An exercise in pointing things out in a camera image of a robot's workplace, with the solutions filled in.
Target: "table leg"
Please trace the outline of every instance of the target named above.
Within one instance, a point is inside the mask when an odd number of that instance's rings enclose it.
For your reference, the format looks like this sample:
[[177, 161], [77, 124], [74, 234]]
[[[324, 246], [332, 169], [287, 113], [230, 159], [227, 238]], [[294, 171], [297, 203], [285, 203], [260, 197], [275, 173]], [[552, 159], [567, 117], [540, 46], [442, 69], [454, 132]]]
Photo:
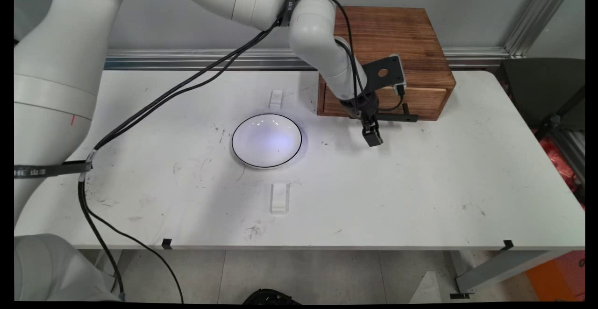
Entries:
[[506, 250], [459, 275], [456, 279], [457, 287], [459, 292], [471, 294], [480, 288], [504, 281], [568, 252], [561, 250]]

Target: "white block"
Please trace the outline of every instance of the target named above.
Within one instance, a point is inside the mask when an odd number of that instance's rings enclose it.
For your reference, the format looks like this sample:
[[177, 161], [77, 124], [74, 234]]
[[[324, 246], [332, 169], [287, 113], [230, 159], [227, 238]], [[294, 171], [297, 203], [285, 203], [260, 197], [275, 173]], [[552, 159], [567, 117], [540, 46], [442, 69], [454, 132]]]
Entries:
[[270, 109], [274, 111], [280, 110], [282, 106], [282, 90], [275, 89], [270, 95]]
[[273, 215], [286, 215], [289, 211], [290, 189], [290, 184], [275, 183], [272, 185], [270, 212]]

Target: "gray wall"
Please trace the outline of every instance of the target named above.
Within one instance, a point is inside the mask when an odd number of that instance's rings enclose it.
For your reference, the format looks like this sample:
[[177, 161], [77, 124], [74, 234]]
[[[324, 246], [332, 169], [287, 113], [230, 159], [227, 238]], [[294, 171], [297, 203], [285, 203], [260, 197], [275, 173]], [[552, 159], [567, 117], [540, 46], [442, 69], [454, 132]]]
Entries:
[[[45, 15], [51, 0], [14, 0], [20, 39]], [[339, 0], [343, 5], [425, 8], [442, 47], [502, 47], [529, 0]], [[111, 49], [232, 49], [256, 30], [208, 13], [190, 0], [124, 0]], [[287, 29], [258, 47], [288, 48]]]
[[564, 0], [527, 57], [585, 59], [585, 0]]

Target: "white bowl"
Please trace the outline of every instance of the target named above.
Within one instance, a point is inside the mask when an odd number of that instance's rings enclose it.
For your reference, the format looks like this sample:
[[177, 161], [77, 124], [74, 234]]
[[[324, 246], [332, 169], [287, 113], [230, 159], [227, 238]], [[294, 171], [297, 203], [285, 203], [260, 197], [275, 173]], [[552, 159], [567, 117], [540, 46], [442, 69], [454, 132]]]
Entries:
[[254, 168], [271, 169], [299, 152], [301, 131], [295, 122], [277, 114], [250, 117], [233, 133], [233, 152]]

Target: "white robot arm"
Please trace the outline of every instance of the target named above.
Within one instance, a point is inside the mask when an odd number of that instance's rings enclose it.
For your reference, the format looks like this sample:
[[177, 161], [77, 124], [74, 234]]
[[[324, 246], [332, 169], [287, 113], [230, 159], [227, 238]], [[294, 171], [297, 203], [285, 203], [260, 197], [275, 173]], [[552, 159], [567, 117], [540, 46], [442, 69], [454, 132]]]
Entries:
[[[227, 19], [266, 30], [285, 0], [193, 1]], [[15, 165], [61, 164], [83, 142], [96, 105], [107, 39], [121, 2], [53, 0], [45, 19], [14, 48]], [[290, 45], [320, 71], [338, 99], [350, 100], [353, 72], [346, 52], [335, 42], [334, 29], [334, 3], [301, 0], [290, 21]], [[365, 86], [367, 78], [356, 65]], [[42, 181], [14, 180], [15, 225]]]

